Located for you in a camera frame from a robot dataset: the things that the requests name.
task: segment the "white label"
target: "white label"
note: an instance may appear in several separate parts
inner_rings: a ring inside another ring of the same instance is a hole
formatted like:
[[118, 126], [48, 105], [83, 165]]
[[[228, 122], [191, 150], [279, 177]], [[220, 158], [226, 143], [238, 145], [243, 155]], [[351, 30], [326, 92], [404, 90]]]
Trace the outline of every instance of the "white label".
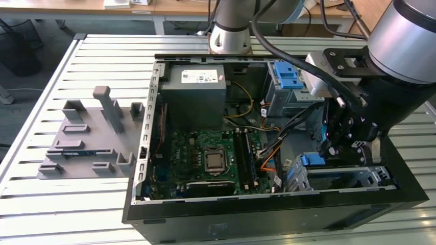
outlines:
[[278, 184], [278, 186], [282, 187], [282, 179], [279, 178], [278, 175], [274, 177], [274, 181]]
[[263, 117], [267, 117], [267, 109], [264, 109], [264, 108], [262, 108], [260, 109], [260, 115], [263, 116]]
[[184, 70], [182, 83], [218, 83], [219, 72], [216, 70]]
[[132, 14], [151, 14], [150, 11], [132, 11]]

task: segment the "orange wire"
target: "orange wire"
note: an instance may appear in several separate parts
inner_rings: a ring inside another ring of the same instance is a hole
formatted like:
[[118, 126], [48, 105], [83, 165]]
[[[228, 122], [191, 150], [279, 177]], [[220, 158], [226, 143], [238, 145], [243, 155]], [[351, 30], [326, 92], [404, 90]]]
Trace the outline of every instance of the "orange wire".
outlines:
[[279, 145], [279, 147], [278, 147], [278, 148], [274, 150], [274, 152], [271, 153], [270, 157], [268, 157], [267, 160], [264, 161], [264, 164], [262, 164], [262, 166], [260, 166], [260, 170], [263, 170], [263, 171], [271, 171], [271, 170], [272, 170], [272, 168], [266, 168], [266, 165], [267, 165], [270, 159], [271, 159], [271, 158], [274, 157], [274, 155], [278, 153], [282, 144]]

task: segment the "aluminum extrusion table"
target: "aluminum extrusion table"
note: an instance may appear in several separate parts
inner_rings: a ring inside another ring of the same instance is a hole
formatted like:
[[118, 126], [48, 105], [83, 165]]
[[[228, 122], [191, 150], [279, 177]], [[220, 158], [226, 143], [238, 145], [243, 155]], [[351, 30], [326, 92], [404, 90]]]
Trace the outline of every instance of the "aluminum extrusion table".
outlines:
[[[328, 47], [362, 47], [363, 41], [270, 38], [284, 51], [306, 55]], [[267, 54], [252, 39], [255, 54]], [[206, 54], [207, 39], [194, 36], [88, 35], [74, 40], [12, 148], [0, 164], [0, 244], [148, 244], [122, 223], [127, 178], [39, 180], [38, 168], [54, 141], [67, 99], [96, 106], [96, 85], [111, 86], [120, 106], [146, 102], [154, 55]], [[355, 230], [247, 238], [216, 243], [435, 244], [436, 124], [431, 106], [391, 131], [391, 139], [431, 200], [378, 218]]]

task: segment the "silver robot arm segment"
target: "silver robot arm segment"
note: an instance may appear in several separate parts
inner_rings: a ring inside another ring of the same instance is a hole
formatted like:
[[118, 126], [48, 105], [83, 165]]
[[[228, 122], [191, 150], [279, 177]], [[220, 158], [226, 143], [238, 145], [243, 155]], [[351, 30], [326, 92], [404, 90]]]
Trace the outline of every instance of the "silver robot arm segment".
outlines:
[[[270, 0], [222, 0], [216, 9], [216, 24], [210, 38], [210, 48], [216, 54], [247, 54], [251, 51], [248, 25], [255, 13]], [[296, 18], [303, 0], [278, 0], [260, 22], [283, 23]]]

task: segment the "motherboard chip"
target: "motherboard chip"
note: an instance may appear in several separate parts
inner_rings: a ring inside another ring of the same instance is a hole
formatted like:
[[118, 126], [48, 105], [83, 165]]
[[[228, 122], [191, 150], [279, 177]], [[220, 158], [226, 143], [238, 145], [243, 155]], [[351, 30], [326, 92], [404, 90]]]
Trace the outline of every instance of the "motherboard chip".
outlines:
[[206, 155], [206, 164], [208, 168], [222, 168], [222, 154], [208, 154]]
[[224, 149], [204, 151], [204, 170], [214, 176], [218, 176], [226, 170], [226, 153]]

